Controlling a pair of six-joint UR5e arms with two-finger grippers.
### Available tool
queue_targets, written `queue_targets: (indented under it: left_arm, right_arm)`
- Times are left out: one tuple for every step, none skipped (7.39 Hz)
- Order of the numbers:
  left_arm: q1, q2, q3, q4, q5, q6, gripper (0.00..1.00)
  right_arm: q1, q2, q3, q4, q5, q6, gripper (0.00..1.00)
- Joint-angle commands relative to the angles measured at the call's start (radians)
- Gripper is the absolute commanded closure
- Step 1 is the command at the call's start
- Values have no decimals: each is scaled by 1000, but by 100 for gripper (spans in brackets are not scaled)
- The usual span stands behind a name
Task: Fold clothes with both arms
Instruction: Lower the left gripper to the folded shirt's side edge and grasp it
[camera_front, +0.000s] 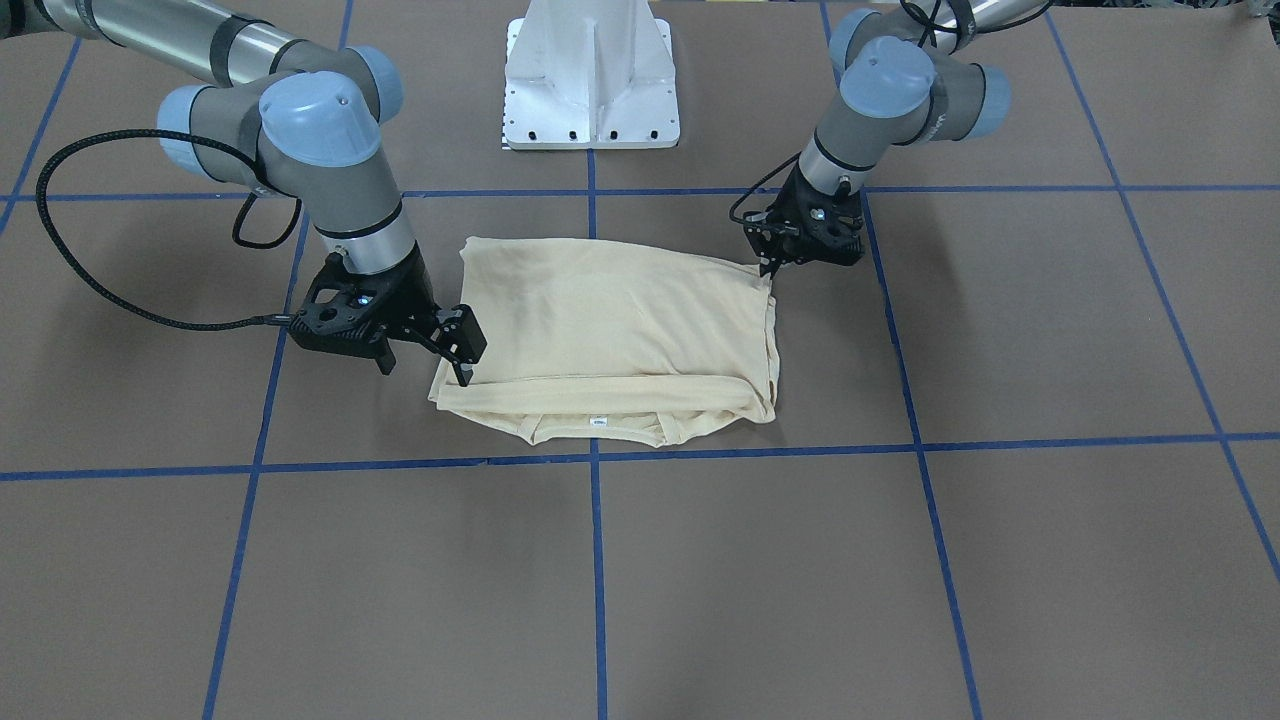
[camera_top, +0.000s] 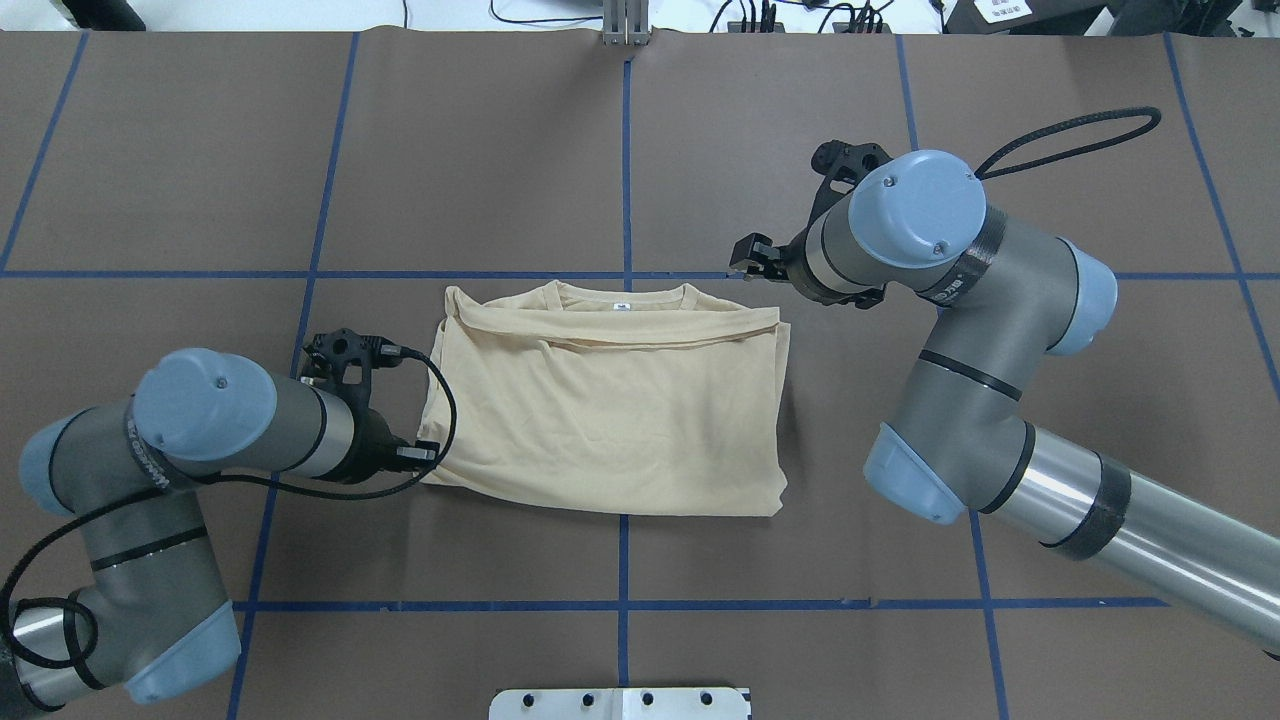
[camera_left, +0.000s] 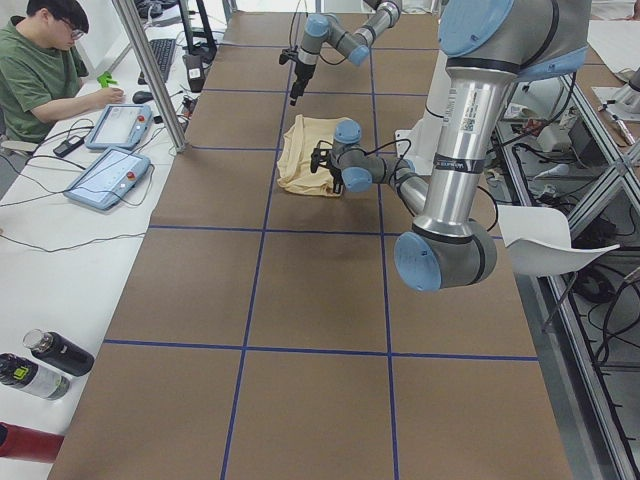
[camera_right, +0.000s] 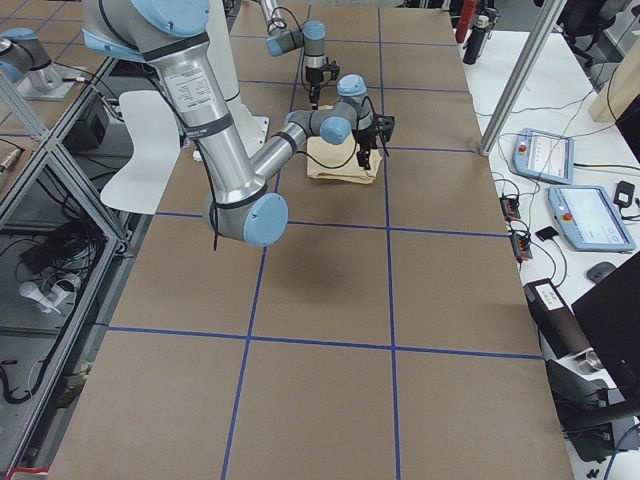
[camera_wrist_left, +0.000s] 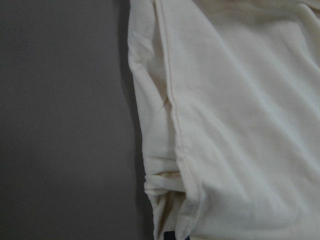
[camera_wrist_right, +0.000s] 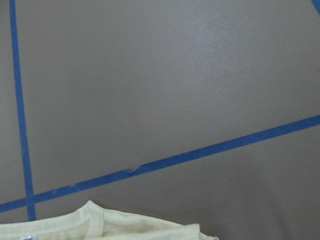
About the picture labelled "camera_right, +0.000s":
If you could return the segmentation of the spare robot arm background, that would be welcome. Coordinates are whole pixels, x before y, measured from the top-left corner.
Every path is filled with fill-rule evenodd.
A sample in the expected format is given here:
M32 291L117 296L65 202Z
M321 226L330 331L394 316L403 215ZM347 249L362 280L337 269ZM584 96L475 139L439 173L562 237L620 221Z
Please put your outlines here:
M75 75L55 63L26 27L1 33L1 72L27 100L62 101L75 82Z

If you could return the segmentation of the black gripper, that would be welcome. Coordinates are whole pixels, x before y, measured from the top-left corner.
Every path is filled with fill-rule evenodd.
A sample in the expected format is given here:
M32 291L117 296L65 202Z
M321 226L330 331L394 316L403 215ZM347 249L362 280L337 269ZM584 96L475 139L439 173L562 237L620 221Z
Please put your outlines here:
M319 97L324 82L325 65L323 63L317 65L305 66L305 78L308 83L308 96L313 110L319 107Z
M360 127L354 131L354 139L357 144L356 158L358 165L363 169L370 169L370 155L372 150L377 150L378 127L375 122L366 127Z

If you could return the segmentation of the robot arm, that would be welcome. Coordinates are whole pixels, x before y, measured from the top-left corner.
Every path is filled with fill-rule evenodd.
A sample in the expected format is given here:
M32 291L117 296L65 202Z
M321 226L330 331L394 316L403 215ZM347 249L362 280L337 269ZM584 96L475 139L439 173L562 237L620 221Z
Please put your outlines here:
M303 53L303 87L314 110L319 107L326 75L333 73L335 64L325 54L326 29L321 20L309 19L300 24L295 15L276 1L258 1L267 29L266 47L272 57L283 56L294 50Z
M248 155L207 57L207 1L86 1L86 46L107 57L153 67L167 102L201 153L212 191L207 217L223 237L268 246L288 223L285 199L267 182L311 137L332 145L354 138L358 163L385 146L394 120L376 113L363 78L342 77L326 110L288 114L282 130Z

